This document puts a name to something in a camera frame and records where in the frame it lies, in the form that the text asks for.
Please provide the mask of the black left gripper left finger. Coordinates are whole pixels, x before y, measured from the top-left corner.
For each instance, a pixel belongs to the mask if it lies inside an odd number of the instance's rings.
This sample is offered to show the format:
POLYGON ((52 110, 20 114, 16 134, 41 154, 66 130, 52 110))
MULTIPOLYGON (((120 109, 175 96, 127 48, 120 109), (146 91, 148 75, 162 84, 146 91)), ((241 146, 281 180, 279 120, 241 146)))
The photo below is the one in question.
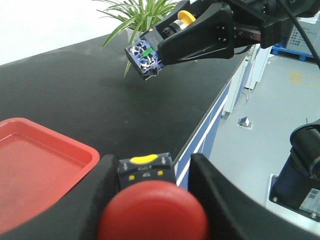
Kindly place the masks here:
POLYGON ((2 233, 2 240, 96 240, 103 210, 118 193, 118 161, 107 154, 52 207, 2 233))

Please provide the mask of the blue robot base column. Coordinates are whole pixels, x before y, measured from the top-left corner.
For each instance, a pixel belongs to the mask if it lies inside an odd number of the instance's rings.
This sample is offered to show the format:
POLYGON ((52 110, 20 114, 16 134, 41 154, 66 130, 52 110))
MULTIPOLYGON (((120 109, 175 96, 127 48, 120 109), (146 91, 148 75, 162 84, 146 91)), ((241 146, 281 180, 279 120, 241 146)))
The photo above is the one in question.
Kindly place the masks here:
POLYGON ((296 128, 289 156, 271 178, 268 199, 286 209, 320 221, 320 121, 296 128))

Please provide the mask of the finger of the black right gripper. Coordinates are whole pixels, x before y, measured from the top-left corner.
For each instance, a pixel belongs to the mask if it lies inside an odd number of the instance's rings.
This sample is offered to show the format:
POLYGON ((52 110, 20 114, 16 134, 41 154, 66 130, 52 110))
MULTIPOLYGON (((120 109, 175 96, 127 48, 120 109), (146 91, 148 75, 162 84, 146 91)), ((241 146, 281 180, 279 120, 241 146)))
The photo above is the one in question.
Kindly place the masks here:
POLYGON ((175 7, 158 23, 149 29, 150 33, 158 33, 166 39, 188 27, 196 21, 189 0, 178 2, 175 7))
POLYGON ((185 29, 158 45, 164 65, 234 56, 233 13, 226 3, 213 3, 185 29))

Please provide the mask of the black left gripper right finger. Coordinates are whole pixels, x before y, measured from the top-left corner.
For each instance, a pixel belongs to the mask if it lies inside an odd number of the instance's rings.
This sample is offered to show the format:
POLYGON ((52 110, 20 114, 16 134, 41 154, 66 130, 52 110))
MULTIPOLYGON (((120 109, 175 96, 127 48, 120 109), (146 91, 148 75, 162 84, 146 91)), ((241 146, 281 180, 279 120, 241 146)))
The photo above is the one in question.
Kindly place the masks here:
POLYGON ((190 157, 188 191, 200 202, 211 240, 318 240, 232 184, 202 153, 190 157))

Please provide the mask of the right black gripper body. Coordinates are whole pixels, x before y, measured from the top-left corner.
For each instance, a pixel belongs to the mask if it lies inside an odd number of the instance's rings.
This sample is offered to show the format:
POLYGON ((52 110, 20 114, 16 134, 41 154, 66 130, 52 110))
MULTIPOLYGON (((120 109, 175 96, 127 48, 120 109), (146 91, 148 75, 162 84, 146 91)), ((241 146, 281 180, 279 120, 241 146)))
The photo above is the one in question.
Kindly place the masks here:
POLYGON ((281 41, 289 16, 283 3, 294 17, 311 18, 320 10, 318 0, 198 0, 198 14, 211 4, 224 3, 232 11, 233 47, 259 43, 268 48, 281 41))

